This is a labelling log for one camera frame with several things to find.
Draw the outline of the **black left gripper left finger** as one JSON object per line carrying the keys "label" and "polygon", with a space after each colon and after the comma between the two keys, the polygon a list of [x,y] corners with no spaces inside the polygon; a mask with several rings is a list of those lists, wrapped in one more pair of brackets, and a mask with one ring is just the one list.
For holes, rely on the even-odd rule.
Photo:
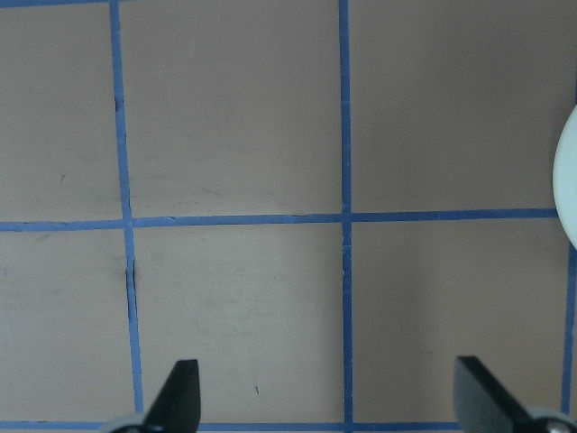
{"label": "black left gripper left finger", "polygon": [[179,360],[146,413],[144,432],[194,433],[201,418],[197,360]]}

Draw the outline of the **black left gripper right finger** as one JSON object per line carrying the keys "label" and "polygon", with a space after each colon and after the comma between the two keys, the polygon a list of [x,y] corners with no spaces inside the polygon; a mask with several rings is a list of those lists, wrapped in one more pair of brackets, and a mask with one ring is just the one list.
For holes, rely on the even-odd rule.
{"label": "black left gripper right finger", "polygon": [[530,432],[533,419],[476,356],[457,356],[453,411],[463,432]]}

